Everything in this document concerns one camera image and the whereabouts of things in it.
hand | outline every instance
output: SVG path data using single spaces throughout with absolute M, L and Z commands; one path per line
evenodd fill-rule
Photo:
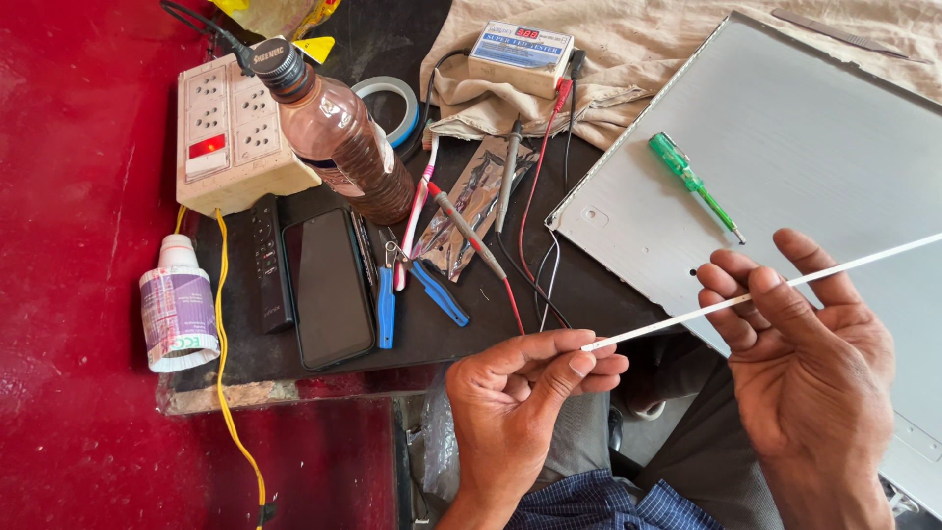
M 802 274 L 836 265 L 795 230 L 773 240 Z M 786 526 L 892 527 L 877 479 L 893 429 L 889 332 L 846 273 L 810 284 L 815 309 L 747 256 L 719 250 L 710 261 L 697 271 L 701 306 L 753 295 L 706 317 L 730 347 L 742 426 Z
M 461 482 L 440 528 L 503 528 L 546 460 L 570 395 L 614 389 L 628 368 L 615 346 L 594 352 L 589 330 L 514 337 L 448 369 Z

phone screen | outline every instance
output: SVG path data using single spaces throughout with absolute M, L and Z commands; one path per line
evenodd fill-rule
M 322 370 L 373 347 L 372 307 L 349 213 L 333 209 L 284 229 L 301 362 Z

black remote control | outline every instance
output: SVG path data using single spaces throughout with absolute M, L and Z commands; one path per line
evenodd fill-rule
M 277 197 L 268 193 L 252 205 L 255 272 L 262 300 L 262 331 L 278 333 L 294 323 L 284 262 Z

silver metal sheet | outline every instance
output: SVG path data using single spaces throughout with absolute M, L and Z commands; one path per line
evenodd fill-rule
M 690 157 L 747 245 L 650 150 L 647 140 L 660 131 Z M 942 108 L 733 13 L 547 226 L 680 315 L 698 308 L 691 269 L 717 248 L 797 277 L 771 242 L 783 226 L 811 235 L 839 261 L 942 232 Z M 894 438 L 881 472 L 937 516 L 940 267 L 937 243 L 850 272 L 896 340 L 893 406 L 925 435 Z M 688 327 L 728 355 L 706 319 Z

yellow plastic bag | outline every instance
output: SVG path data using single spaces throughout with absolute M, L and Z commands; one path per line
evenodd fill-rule
M 326 21 L 341 0 L 211 0 L 243 28 L 271 38 L 290 36 L 296 41 L 305 31 Z

